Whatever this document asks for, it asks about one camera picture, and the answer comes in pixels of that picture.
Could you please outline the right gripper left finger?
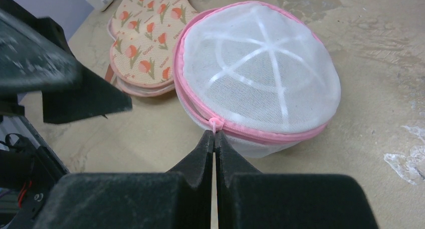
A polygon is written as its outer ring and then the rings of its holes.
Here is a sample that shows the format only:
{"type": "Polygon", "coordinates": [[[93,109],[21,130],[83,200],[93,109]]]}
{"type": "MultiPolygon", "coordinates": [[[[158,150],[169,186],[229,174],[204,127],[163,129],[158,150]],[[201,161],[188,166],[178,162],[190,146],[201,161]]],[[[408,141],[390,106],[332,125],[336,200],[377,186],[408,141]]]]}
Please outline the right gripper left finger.
{"type": "Polygon", "coordinates": [[[71,173],[35,228],[210,228],[214,135],[162,173],[71,173]]]}

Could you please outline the floral mesh laundry bag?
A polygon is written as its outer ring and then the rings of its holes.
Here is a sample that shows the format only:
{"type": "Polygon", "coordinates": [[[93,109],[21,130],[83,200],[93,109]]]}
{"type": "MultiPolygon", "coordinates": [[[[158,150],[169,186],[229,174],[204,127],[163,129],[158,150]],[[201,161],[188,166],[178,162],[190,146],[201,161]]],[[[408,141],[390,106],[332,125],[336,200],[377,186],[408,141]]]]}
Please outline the floral mesh laundry bag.
{"type": "Polygon", "coordinates": [[[105,79],[138,97],[174,90],[173,48],[196,15],[189,0],[123,0],[108,23],[114,43],[105,79]]]}

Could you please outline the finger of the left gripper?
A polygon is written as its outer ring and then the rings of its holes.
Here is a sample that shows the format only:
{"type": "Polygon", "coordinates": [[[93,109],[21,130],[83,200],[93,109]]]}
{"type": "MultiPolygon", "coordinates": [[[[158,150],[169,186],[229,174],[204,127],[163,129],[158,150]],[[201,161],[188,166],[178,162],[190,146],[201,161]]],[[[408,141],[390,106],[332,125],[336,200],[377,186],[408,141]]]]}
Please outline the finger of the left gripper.
{"type": "Polygon", "coordinates": [[[1,114],[24,115],[23,106],[7,97],[41,92],[43,121],[66,124],[97,116],[127,112],[131,98],[81,64],[61,42],[50,19],[43,36],[1,11],[1,114]]]}

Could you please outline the white mesh laundry bag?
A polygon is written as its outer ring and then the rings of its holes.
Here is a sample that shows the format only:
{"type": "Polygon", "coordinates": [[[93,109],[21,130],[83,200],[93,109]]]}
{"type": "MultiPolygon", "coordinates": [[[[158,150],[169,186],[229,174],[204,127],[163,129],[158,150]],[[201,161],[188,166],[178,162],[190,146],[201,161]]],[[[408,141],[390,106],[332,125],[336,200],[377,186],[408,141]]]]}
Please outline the white mesh laundry bag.
{"type": "Polygon", "coordinates": [[[250,158],[317,136],[341,100],[324,44],[289,12],[259,1],[196,15],[176,43],[173,73],[189,117],[250,158]]]}

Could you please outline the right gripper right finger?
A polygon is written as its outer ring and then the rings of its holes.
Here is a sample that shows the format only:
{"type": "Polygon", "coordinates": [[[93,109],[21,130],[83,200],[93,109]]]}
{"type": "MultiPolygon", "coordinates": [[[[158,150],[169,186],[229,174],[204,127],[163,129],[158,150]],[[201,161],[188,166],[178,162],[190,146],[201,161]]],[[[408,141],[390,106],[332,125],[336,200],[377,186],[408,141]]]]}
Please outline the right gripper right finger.
{"type": "Polygon", "coordinates": [[[215,135],[220,228],[378,228],[355,179],[262,173],[215,135]]]}

